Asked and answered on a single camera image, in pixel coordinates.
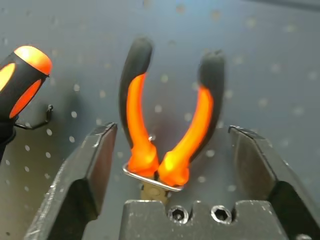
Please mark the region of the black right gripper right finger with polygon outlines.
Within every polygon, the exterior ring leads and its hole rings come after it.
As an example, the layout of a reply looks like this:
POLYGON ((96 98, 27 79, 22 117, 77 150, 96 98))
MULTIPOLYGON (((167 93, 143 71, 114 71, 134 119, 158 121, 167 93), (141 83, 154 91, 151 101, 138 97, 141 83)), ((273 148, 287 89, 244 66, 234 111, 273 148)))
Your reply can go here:
POLYGON ((234 163, 251 200, 268 201, 290 240, 320 238, 320 208, 289 164, 256 132, 231 125, 234 163))

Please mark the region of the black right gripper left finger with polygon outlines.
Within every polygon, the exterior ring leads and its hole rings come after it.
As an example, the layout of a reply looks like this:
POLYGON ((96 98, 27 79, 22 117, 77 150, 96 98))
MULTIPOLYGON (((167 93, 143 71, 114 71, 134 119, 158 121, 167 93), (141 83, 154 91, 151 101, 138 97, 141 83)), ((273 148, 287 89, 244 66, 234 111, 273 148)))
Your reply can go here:
POLYGON ((96 127, 63 162, 25 240, 80 240, 102 212, 118 126, 96 127))

